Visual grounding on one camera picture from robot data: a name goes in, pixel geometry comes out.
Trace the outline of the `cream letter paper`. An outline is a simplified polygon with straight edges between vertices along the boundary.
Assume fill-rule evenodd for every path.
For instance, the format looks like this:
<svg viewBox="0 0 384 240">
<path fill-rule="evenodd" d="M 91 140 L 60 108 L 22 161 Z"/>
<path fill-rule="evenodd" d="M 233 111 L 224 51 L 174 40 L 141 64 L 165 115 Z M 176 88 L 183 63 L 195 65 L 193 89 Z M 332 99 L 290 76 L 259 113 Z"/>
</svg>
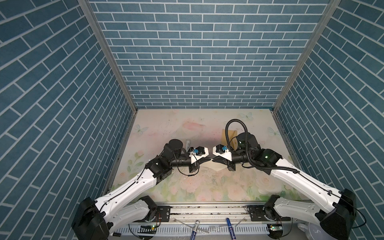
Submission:
<svg viewBox="0 0 384 240">
<path fill-rule="evenodd" d="M 213 160 L 207 161 L 207 162 L 203 163 L 202 165 L 203 165 L 203 167 L 210 168 L 216 172 L 228 169 L 227 165 L 213 162 Z"/>
</svg>

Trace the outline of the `brown paper envelope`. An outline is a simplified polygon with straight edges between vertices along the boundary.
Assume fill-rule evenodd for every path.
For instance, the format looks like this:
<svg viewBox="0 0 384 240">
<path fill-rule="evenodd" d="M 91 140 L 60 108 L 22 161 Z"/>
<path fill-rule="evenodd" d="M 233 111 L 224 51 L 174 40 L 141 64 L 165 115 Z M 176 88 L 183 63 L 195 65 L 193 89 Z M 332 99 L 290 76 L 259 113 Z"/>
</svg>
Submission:
<svg viewBox="0 0 384 240">
<path fill-rule="evenodd" d="M 238 136 L 238 131 L 237 130 L 228 130 L 228 136 L 229 140 L 231 141 L 231 147 L 236 150 L 238 148 L 238 141 L 236 137 Z M 225 129 L 222 129 L 222 137 L 221 137 L 221 145 L 227 146 L 227 139 L 226 139 L 226 131 Z"/>
</svg>

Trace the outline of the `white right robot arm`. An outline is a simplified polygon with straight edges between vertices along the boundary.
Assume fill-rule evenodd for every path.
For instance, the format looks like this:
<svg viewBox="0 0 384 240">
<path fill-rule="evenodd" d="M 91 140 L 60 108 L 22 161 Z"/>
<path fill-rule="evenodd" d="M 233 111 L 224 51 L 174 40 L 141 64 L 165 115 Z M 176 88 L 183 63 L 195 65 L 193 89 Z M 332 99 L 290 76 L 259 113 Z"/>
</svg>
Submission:
<svg viewBox="0 0 384 240">
<path fill-rule="evenodd" d="M 261 148 L 255 136 L 249 133 L 242 133 L 239 138 L 236 150 L 231 146 L 215 146 L 213 161 L 226 165 L 230 171 L 235 171 L 237 164 L 249 163 L 252 168 L 285 182 L 312 201 L 304 203 L 271 195 L 263 207 L 268 220 L 295 218 L 320 226 L 337 240 L 349 238 L 357 215 L 354 192 L 340 191 L 318 181 L 275 151 Z"/>
</svg>

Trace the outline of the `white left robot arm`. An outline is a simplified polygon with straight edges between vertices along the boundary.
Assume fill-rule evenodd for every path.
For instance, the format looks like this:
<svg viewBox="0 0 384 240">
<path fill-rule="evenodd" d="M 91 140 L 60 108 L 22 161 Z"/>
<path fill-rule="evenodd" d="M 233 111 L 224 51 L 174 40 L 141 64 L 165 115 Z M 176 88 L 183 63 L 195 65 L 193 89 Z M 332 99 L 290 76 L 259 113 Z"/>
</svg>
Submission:
<svg viewBox="0 0 384 240">
<path fill-rule="evenodd" d="M 197 174 L 200 164 L 210 161 L 208 156 L 208 148 L 186 150 L 180 140 L 170 140 L 162 152 L 131 180 L 102 197 L 95 200 L 87 197 L 80 202 L 71 224 L 76 237 L 79 240 L 106 240 L 124 225 L 152 219 L 157 205 L 149 196 L 136 203 L 132 200 L 166 179 L 174 167 L 187 167 L 190 177 Z"/>
</svg>

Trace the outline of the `white glue stick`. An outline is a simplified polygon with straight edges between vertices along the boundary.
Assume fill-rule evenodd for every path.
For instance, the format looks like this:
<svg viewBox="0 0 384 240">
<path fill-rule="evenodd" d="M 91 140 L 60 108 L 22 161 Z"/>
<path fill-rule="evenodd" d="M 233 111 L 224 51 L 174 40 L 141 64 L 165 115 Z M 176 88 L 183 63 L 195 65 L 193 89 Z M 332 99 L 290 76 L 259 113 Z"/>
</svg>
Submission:
<svg viewBox="0 0 384 240">
<path fill-rule="evenodd" d="M 191 140 L 186 140 L 186 151 L 189 153 L 191 149 Z"/>
</svg>

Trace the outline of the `white-blue marker pen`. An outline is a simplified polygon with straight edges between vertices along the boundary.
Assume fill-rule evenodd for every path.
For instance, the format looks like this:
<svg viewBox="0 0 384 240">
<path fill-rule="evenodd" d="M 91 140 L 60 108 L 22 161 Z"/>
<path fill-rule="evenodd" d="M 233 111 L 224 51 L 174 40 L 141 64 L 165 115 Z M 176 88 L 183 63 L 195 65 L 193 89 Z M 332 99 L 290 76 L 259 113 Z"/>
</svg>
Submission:
<svg viewBox="0 0 384 240">
<path fill-rule="evenodd" d="M 200 221 L 196 221 L 191 233 L 190 240 L 195 240 L 199 225 L 200 225 Z"/>
</svg>

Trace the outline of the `blue marker pen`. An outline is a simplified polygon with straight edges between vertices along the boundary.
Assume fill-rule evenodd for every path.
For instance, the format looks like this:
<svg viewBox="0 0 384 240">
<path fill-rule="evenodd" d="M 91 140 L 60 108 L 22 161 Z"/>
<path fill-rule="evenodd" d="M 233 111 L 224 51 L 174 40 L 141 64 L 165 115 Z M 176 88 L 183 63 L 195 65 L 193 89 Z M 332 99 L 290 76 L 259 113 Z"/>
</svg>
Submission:
<svg viewBox="0 0 384 240">
<path fill-rule="evenodd" d="M 229 233 L 230 233 L 230 236 L 231 236 L 231 240 L 236 240 L 236 235 L 235 235 L 235 232 L 234 232 L 234 228 L 233 228 L 233 225 L 230 221 L 229 218 L 226 218 L 226 222 L 227 222 L 227 226 L 228 226 L 228 229 L 229 229 Z"/>
</svg>

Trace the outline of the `white plastic cup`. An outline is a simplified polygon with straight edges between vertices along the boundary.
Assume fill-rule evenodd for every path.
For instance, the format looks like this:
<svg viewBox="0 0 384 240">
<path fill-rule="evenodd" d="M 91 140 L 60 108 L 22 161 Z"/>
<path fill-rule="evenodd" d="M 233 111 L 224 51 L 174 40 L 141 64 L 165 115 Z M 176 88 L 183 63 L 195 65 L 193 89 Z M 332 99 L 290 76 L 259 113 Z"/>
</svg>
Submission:
<svg viewBox="0 0 384 240">
<path fill-rule="evenodd" d="M 300 223 L 298 228 L 305 233 L 308 240 L 322 240 L 324 238 L 324 232 L 318 225 L 312 223 Z"/>
</svg>

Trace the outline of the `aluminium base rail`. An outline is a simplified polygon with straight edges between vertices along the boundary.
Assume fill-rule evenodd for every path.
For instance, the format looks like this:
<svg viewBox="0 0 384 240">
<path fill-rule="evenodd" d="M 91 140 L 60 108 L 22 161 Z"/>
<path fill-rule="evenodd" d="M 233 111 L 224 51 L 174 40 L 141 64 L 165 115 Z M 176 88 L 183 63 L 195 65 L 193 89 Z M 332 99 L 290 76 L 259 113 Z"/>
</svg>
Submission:
<svg viewBox="0 0 384 240">
<path fill-rule="evenodd" d="M 124 225 L 113 232 L 114 238 L 154 240 L 156 238 L 189 239 L 196 221 L 200 221 L 197 237 L 231 239 L 226 218 L 229 218 L 239 240 L 243 236 L 267 240 L 293 239 L 299 230 L 299 219 L 283 217 L 270 221 L 262 203 L 240 204 L 159 204 L 152 219 L 145 218 Z"/>
</svg>

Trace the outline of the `aluminium left corner post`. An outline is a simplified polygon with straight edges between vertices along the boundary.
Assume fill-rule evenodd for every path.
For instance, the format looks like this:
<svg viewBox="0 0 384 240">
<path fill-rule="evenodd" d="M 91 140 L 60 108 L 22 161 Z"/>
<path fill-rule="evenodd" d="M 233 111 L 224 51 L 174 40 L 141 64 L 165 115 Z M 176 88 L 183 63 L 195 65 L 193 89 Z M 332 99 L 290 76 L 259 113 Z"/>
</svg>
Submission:
<svg viewBox="0 0 384 240">
<path fill-rule="evenodd" d="M 96 15 L 95 13 L 93 12 L 93 9 L 91 7 L 91 4 L 89 1 L 86 1 L 86 0 L 78 0 L 78 3 L 101 47 L 101 50 L 103 51 L 106 59 L 107 59 L 107 62 L 108 64 L 110 65 L 111 67 L 111 70 L 112 72 L 114 73 L 114 76 L 116 77 L 117 79 L 117 82 L 120 86 L 120 88 L 122 89 L 125 97 L 126 97 L 126 100 L 129 104 L 129 106 L 131 107 L 134 115 L 137 113 L 138 109 L 133 101 L 133 98 L 132 96 L 130 95 L 130 92 L 127 88 L 127 84 L 121 74 L 121 71 L 119 70 L 119 67 L 116 63 L 116 60 L 111 52 L 111 49 L 108 45 L 108 42 L 103 34 L 103 31 L 98 23 L 98 20 L 96 18 Z"/>
</svg>

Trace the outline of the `aluminium corner post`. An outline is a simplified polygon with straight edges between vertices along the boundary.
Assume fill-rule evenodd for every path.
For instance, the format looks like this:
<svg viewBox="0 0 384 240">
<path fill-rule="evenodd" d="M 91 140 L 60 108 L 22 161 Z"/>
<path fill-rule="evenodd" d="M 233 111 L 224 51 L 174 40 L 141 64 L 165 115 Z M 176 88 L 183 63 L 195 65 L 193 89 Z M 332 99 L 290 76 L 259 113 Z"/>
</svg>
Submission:
<svg viewBox="0 0 384 240">
<path fill-rule="evenodd" d="M 325 30 L 328 22 L 330 21 L 331 17 L 333 16 L 334 12 L 336 11 L 337 7 L 339 6 L 341 0 L 330 0 L 327 4 L 319 22 L 316 24 L 314 31 L 312 32 L 308 42 L 306 43 L 303 52 L 301 53 L 300 57 L 298 58 L 298 61 L 296 65 L 293 67 L 293 70 L 290 74 L 290 76 L 287 78 L 287 81 L 282 88 L 281 93 L 279 94 L 276 102 L 273 105 L 272 113 L 274 115 L 277 114 L 279 108 L 281 107 L 285 97 L 287 96 L 289 90 L 293 86 L 293 84 L 296 81 L 296 78 L 298 77 L 300 71 L 302 70 L 305 62 L 307 61 L 309 55 L 311 54 L 312 50 L 314 49 L 316 43 L 320 39 L 320 36 L 322 35 L 323 31 Z"/>
<path fill-rule="evenodd" d="M 122 89 L 125 97 L 126 97 L 126 100 L 129 104 L 129 106 L 131 107 L 134 115 L 137 113 L 138 109 L 133 101 L 133 98 L 132 96 L 130 95 L 130 92 L 127 88 L 127 84 L 121 74 L 121 71 L 119 70 L 119 67 L 116 63 L 116 60 L 111 52 L 111 49 L 108 45 L 108 42 L 103 34 L 103 31 L 98 23 L 98 20 L 96 18 L 96 15 L 95 13 L 93 12 L 93 9 L 91 7 L 91 4 L 89 1 L 86 1 L 86 0 L 78 0 L 78 3 L 101 47 L 101 50 L 103 51 L 106 59 L 107 59 L 107 62 L 108 64 L 110 65 L 111 67 L 111 70 L 112 72 L 114 73 L 114 76 L 116 77 L 117 79 L 117 82 L 120 86 L 120 88 Z"/>
</svg>

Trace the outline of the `aluminium right corner post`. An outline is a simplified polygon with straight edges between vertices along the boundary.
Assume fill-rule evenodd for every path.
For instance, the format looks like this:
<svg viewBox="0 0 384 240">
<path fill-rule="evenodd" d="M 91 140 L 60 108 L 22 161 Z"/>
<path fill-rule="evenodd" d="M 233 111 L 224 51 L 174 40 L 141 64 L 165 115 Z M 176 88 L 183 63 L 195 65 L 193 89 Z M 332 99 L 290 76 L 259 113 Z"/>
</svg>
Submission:
<svg viewBox="0 0 384 240">
<path fill-rule="evenodd" d="M 330 0 L 327 4 L 319 22 L 316 24 L 314 31 L 312 32 L 308 42 L 306 43 L 303 52 L 301 53 L 300 57 L 298 58 L 298 61 L 296 65 L 293 67 L 293 70 L 290 74 L 290 76 L 287 78 L 287 81 L 282 88 L 281 93 L 279 94 L 276 102 L 273 105 L 272 113 L 274 115 L 277 114 L 279 108 L 281 107 L 285 97 L 287 96 L 289 90 L 293 86 L 293 84 L 296 81 L 296 78 L 298 77 L 300 71 L 302 70 L 305 62 L 307 61 L 309 55 L 311 54 L 312 50 L 314 49 L 316 43 L 320 39 L 320 36 L 322 35 L 323 31 L 325 30 L 328 22 L 330 21 L 331 17 L 333 16 L 334 12 L 336 11 L 337 7 L 339 6 L 341 0 Z"/>
</svg>

